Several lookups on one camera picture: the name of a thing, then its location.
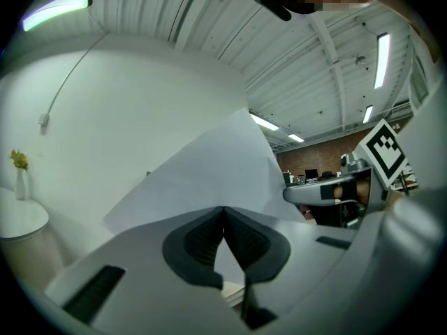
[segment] table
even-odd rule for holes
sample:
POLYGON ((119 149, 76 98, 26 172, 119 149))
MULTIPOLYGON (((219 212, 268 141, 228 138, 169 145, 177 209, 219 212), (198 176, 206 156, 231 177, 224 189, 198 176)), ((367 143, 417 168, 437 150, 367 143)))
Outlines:
POLYGON ((16 200, 14 192, 0 188, 0 239, 17 240, 41 231, 48 223, 46 210, 34 200, 16 200))

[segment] fluorescent light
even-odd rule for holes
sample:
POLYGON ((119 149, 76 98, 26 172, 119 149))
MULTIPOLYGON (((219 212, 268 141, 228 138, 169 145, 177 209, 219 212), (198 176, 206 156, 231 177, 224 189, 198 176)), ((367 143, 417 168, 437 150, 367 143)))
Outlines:
POLYGON ((382 87, 385 79, 386 66, 388 65, 388 55, 390 53, 390 35, 385 33, 377 38, 379 44, 379 55, 377 58, 376 82, 374 89, 382 87))
POLYGON ((297 137, 295 134, 290 134, 288 137, 291 137, 292 139, 296 140, 297 142, 304 142, 303 139, 300 137, 297 137))
POLYGON ((371 117, 372 113, 372 105, 366 108, 365 110, 365 118, 363 118, 363 123, 367 123, 369 121, 369 118, 371 117))
POLYGON ((58 16, 69 11, 79 10, 91 5, 91 0, 54 0, 34 11, 22 22, 23 29, 28 31, 54 16, 58 16))
POLYGON ((250 113, 250 115, 251 115, 251 118, 253 118, 253 120, 260 126, 269 128, 272 131, 277 131, 279 129, 278 126, 275 126, 274 124, 270 123, 269 121, 266 121, 265 119, 257 117, 256 115, 253 115, 252 113, 250 113))

